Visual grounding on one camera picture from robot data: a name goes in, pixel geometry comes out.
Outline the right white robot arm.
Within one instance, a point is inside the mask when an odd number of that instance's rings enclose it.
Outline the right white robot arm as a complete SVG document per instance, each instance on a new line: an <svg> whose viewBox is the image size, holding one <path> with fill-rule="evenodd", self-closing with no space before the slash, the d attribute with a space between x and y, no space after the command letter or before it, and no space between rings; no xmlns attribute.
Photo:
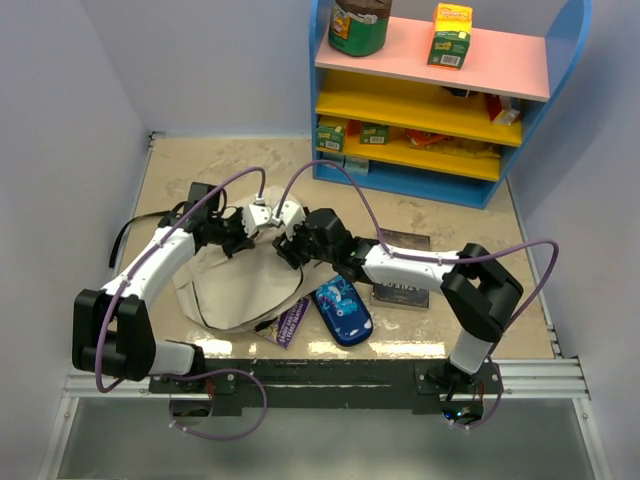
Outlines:
<svg viewBox="0 0 640 480"><path fill-rule="evenodd" d="M483 247L468 243L460 251L429 253L388 246L352 235L330 208L306 213L287 204L271 223L284 229L274 248L293 268L324 262L352 283L397 283L442 294L461 332L430 381L449 393L469 392L480 382L480 370L523 295L519 281Z"/></svg>

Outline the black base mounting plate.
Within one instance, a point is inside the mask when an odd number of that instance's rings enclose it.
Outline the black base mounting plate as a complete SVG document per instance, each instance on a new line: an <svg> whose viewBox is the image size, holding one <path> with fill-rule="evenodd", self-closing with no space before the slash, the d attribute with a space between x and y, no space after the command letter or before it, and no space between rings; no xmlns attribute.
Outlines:
<svg viewBox="0 0 640 480"><path fill-rule="evenodd" d="M409 410L475 421L485 401L504 392L497 366L485 363L469 376L444 359L427 360L214 360L210 379L153 379L150 392L172 401L204 400L215 416L246 408Z"/></svg>

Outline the A Tale of Two Cities book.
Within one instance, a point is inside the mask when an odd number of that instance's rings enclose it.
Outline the A Tale of Two Cities book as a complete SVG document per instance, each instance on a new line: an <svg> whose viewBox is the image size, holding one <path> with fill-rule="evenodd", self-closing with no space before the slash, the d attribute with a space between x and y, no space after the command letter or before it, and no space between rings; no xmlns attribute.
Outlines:
<svg viewBox="0 0 640 480"><path fill-rule="evenodd" d="M392 246L420 251L428 251L431 247L430 237L427 235L389 229L382 229L382 234ZM373 286L371 302L388 308L428 310L430 294L428 290L387 282Z"/></svg>

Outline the green brown jar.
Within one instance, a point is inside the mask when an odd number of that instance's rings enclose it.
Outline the green brown jar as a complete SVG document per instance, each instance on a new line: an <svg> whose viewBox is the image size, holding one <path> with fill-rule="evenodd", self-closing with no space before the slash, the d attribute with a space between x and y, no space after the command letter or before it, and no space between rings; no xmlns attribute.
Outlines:
<svg viewBox="0 0 640 480"><path fill-rule="evenodd" d="M385 44L392 0L335 0L328 32L331 47L353 57Z"/></svg>

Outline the blue shark pencil case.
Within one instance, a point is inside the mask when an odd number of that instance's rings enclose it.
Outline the blue shark pencil case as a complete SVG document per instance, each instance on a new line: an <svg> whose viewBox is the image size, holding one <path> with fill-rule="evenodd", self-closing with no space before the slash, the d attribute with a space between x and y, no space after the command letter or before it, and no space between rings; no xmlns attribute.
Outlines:
<svg viewBox="0 0 640 480"><path fill-rule="evenodd" d="M372 317L354 285L341 275L322 284L311 299L333 339L343 347L368 340Z"/></svg>

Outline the purple 52-Storey Treehouse book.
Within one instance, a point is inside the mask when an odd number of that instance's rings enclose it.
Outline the purple 52-Storey Treehouse book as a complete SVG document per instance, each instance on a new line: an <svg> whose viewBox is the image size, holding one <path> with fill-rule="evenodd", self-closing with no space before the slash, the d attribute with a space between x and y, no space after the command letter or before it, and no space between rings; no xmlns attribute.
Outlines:
<svg viewBox="0 0 640 480"><path fill-rule="evenodd" d="M301 298L277 318L262 322L256 328L255 333L274 345L288 349L309 305L310 299L308 297Z"/></svg>

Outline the yellow green carton box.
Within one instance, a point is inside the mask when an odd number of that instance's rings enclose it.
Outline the yellow green carton box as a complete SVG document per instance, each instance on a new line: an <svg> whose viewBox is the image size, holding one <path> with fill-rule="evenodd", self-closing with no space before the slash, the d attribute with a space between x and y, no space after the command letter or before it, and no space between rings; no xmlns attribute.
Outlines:
<svg viewBox="0 0 640 480"><path fill-rule="evenodd" d="M427 64L460 70L470 49L472 24L472 7L439 3Z"/></svg>

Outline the light blue box left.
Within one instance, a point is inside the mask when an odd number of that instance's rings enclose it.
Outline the light blue box left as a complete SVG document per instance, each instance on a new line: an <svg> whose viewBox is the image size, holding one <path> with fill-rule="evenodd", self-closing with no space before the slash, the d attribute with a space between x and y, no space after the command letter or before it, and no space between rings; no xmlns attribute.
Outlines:
<svg viewBox="0 0 640 480"><path fill-rule="evenodd" d="M341 153L329 153L329 152L322 152L321 153L321 158L323 160L327 160L330 162L333 162L337 165L343 166L344 165L344 161L345 161L345 155L341 154Z"/></svg>

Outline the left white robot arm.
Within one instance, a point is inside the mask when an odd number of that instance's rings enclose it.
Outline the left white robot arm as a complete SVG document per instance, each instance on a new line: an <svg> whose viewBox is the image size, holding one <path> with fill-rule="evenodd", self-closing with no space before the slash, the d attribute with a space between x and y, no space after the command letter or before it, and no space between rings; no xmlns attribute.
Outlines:
<svg viewBox="0 0 640 480"><path fill-rule="evenodd" d="M225 198L221 187L193 183L187 200L163 212L150 242L128 267L100 289L77 295L71 348L76 369L117 381L167 376L185 392L205 385L202 349L157 340L149 311L175 273L201 248L216 245L232 256L253 247L244 208L227 214Z"/></svg>

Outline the light blue box right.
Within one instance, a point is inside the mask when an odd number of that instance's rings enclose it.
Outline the light blue box right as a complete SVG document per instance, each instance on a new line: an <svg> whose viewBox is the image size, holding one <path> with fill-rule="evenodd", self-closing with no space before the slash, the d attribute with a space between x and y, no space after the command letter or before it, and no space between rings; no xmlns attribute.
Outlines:
<svg viewBox="0 0 640 480"><path fill-rule="evenodd" d="M365 158L346 156L343 166L351 174L366 176L369 172L370 161Z"/></svg>

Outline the aluminium rail frame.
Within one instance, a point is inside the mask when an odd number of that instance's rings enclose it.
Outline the aluminium rail frame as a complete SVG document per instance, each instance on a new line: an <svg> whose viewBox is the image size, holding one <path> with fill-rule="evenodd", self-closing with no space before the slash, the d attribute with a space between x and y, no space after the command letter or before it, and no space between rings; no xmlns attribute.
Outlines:
<svg viewBox="0 0 640 480"><path fill-rule="evenodd" d="M427 311L372 308L370 341L342 348L310 309L292 346L252 334L210 333L183 317L172 287L151 323L159 339L201 347L206 360L445 359L460 328L441 297ZM98 392L73 371L40 475L44 479L593 479L580 363L556 358L539 304L511 328L493 362L504 392L485 401L475 429L442 413L246 408L215 416L204 400L172 401L150 381Z"/></svg>

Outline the beige canvas backpack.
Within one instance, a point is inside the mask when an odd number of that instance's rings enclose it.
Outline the beige canvas backpack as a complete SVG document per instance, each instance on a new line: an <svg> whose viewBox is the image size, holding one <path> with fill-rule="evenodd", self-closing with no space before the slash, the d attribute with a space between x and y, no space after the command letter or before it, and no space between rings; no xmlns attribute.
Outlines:
<svg viewBox="0 0 640 480"><path fill-rule="evenodd" d="M247 198L241 207L257 197L263 197L272 211L280 201L301 205L283 188L271 186L261 195ZM272 246L283 233L283 228L265 229L252 238L253 249L232 258L216 245L201 248L167 283L173 285L183 314L214 332L251 330L279 316L332 277L330 266L316 261L290 268Z"/></svg>

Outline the orange snack packet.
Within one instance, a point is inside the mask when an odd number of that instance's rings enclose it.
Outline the orange snack packet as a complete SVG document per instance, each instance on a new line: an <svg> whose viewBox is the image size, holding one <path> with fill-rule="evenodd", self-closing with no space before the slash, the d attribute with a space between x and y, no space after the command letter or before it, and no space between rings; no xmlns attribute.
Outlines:
<svg viewBox="0 0 640 480"><path fill-rule="evenodd" d="M444 134L437 134L415 129L404 130L411 145L418 149L426 149L430 145L434 145L444 140L450 140L451 137Z"/></svg>

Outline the red white box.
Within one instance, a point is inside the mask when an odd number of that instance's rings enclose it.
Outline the red white box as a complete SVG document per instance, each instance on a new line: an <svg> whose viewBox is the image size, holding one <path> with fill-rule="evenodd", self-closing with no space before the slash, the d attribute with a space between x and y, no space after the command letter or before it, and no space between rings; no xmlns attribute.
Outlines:
<svg viewBox="0 0 640 480"><path fill-rule="evenodd" d="M484 94L489 121L494 125L512 125L521 113L520 101L515 97Z"/></svg>

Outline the green box shelf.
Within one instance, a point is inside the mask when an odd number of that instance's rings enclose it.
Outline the green box shelf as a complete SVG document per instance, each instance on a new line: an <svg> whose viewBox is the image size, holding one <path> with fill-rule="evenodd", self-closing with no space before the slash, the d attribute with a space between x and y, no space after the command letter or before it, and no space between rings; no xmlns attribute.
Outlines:
<svg viewBox="0 0 640 480"><path fill-rule="evenodd" d="M390 127L388 125L362 122L359 143L364 145L385 145L388 142Z"/></svg>
<svg viewBox="0 0 640 480"><path fill-rule="evenodd" d="M319 123L316 127L316 147L331 152L342 152L345 136L345 126Z"/></svg>

